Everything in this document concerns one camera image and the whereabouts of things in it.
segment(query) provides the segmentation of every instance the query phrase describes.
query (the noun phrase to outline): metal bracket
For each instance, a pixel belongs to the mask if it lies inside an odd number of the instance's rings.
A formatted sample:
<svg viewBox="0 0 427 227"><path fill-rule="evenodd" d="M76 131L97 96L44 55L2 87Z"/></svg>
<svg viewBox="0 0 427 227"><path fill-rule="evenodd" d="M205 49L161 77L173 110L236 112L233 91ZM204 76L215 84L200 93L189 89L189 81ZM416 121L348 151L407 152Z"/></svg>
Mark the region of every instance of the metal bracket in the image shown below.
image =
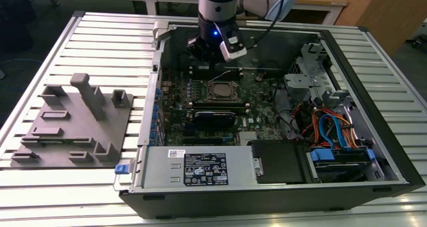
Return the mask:
<svg viewBox="0 0 427 227"><path fill-rule="evenodd" d="M157 20L152 27L152 37L154 41L160 41L169 36L169 21Z"/></svg>
<svg viewBox="0 0 427 227"><path fill-rule="evenodd" d="M328 108L335 108L349 95L347 90L337 90L337 91L324 91L321 94L321 99L324 102L324 106Z"/></svg>
<svg viewBox="0 0 427 227"><path fill-rule="evenodd" d="M316 77L309 77L305 74L300 73L288 73L284 76L284 80L287 82L287 86L292 88L309 88L309 87L316 87L320 86L319 80Z"/></svg>

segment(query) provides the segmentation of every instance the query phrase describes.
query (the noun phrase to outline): barcode sticker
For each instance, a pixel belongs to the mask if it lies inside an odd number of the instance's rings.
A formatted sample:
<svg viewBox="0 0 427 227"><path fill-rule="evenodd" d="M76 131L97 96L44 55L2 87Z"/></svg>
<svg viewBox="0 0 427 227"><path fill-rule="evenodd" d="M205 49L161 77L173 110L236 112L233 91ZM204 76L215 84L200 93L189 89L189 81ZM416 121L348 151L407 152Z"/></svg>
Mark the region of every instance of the barcode sticker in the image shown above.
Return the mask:
<svg viewBox="0 0 427 227"><path fill-rule="evenodd" d="M185 150L184 149L169 149L166 157L168 158L184 158Z"/></svg>

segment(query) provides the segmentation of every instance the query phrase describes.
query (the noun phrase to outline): blue latch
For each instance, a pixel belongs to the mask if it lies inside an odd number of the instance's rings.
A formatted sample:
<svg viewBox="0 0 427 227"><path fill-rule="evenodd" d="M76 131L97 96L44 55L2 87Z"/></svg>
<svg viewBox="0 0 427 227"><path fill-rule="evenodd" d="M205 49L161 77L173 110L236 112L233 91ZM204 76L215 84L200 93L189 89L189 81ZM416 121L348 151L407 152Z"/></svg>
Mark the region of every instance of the blue latch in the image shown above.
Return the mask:
<svg viewBox="0 0 427 227"><path fill-rule="evenodd" d="M316 148L309 152L312 161L333 161L335 157L329 148Z"/></svg>
<svg viewBox="0 0 427 227"><path fill-rule="evenodd" d="M129 165L128 164L117 164L113 168L113 172L116 175L128 175L129 174Z"/></svg>
<svg viewBox="0 0 427 227"><path fill-rule="evenodd" d="M375 160L375 153L373 153L373 150L371 150L369 148L365 150L365 153L367 153L367 156L368 156L368 159L372 161Z"/></svg>

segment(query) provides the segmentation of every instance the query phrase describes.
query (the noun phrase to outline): white cable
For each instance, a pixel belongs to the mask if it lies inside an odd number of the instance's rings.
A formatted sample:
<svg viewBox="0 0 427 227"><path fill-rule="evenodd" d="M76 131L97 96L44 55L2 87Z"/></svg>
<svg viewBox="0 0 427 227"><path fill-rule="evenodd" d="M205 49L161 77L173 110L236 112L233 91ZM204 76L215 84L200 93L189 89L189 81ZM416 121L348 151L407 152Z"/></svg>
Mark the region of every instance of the white cable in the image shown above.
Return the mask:
<svg viewBox="0 0 427 227"><path fill-rule="evenodd" d="M231 70L225 71L225 72L221 73L219 76L216 76L213 79L211 79L211 80L208 81L208 83L212 82L213 80L216 80L219 77L221 77L221 76L223 76L224 74L227 74L228 72L231 72Z"/></svg>

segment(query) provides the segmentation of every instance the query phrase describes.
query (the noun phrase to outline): motherboard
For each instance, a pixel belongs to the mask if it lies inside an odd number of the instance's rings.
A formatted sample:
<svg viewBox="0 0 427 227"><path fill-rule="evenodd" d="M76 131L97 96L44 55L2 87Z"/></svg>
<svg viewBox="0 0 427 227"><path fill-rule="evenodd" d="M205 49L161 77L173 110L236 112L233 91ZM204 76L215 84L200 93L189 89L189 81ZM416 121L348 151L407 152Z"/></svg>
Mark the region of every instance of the motherboard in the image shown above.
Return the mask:
<svg viewBox="0 0 427 227"><path fill-rule="evenodd" d="M281 140L272 104L279 79L256 69L200 72L170 70L162 76L165 144L237 146Z"/></svg>

